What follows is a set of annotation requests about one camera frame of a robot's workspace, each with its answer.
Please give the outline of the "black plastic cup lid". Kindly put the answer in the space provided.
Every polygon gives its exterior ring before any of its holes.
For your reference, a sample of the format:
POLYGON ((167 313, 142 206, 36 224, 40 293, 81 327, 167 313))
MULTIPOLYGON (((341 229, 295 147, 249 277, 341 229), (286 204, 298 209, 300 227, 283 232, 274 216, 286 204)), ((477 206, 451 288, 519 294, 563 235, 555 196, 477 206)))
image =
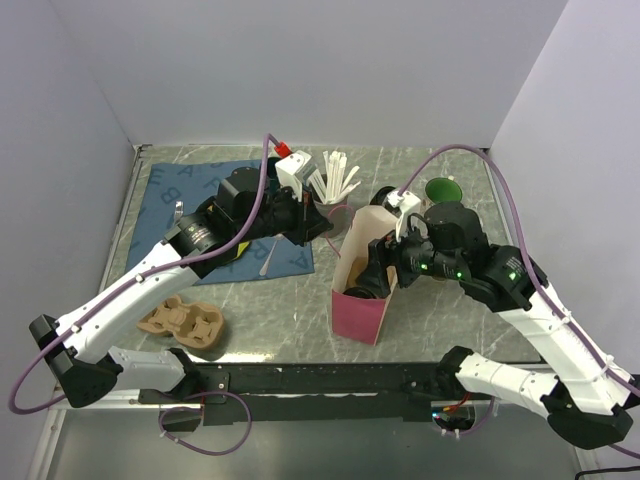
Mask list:
POLYGON ((343 291, 343 294, 345 296, 365 300, 378 299, 378 296, 374 292, 362 286, 349 287, 343 291))

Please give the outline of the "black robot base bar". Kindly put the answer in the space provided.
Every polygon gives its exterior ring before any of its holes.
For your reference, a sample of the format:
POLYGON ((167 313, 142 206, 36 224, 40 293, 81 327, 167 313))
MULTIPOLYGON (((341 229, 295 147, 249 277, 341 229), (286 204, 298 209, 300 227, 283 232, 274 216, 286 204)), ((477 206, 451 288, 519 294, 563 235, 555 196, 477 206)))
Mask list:
POLYGON ((204 408, 206 426, 244 421, 233 399, 202 394, 221 390, 247 404, 252 420, 312 421, 400 418, 429 422, 431 404, 455 402, 465 390, 435 363, 197 363, 196 383, 178 393, 140 391, 143 405, 204 408))

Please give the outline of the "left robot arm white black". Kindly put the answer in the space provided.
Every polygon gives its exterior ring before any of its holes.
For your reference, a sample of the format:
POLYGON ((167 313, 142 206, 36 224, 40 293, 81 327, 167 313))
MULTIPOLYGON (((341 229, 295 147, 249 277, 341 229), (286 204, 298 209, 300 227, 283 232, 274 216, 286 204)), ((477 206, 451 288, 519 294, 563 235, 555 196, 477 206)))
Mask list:
POLYGON ((58 319, 43 315, 30 324, 72 407, 131 388, 162 391, 177 402, 197 393, 199 379, 182 350, 129 351, 115 343, 164 300, 234 260, 238 244, 281 234, 303 246, 329 230, 310 190, 318 169, 294 169, 279 161, 275 171, 279 187, 269 192, 264 170, 234 170, 215 195, 178 220, 108 289, 58 319))

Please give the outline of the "pink paper gift bag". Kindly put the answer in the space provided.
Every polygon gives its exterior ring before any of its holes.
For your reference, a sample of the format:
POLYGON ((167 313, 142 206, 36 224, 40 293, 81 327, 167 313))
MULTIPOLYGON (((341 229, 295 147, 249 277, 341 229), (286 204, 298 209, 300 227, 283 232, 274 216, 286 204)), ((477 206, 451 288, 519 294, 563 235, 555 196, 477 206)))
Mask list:
POLYGON ((368 262, 368 245, 395 230, 396 218, 382 206, 359 209, 339 250, 331 284, 331 323, 334 334, 375 345, 391 295, 376 294, 357 278, 368 262))

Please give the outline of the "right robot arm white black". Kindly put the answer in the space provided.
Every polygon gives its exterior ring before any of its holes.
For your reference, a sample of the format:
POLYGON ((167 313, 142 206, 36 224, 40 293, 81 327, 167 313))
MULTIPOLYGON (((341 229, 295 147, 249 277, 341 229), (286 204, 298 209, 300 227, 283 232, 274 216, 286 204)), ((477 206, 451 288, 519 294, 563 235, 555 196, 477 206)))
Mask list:
POLYGON ((456 346, 436 368, 446 397, 489 395, 544 418, 568 443, 584 450, 625 439, 639 404, 639 379, 616 366, 562 307, 545 273, 526 270, 521 251, 489 242, 477 213, 459 202, 412 213, 403 235, 389 231, 368 244, 356 283, 373 296, 390 295, 388 269, 406 288, 420 276, 455 281, 464 293, 513 326, 550 370, 534 372, 489 360, 456 346))

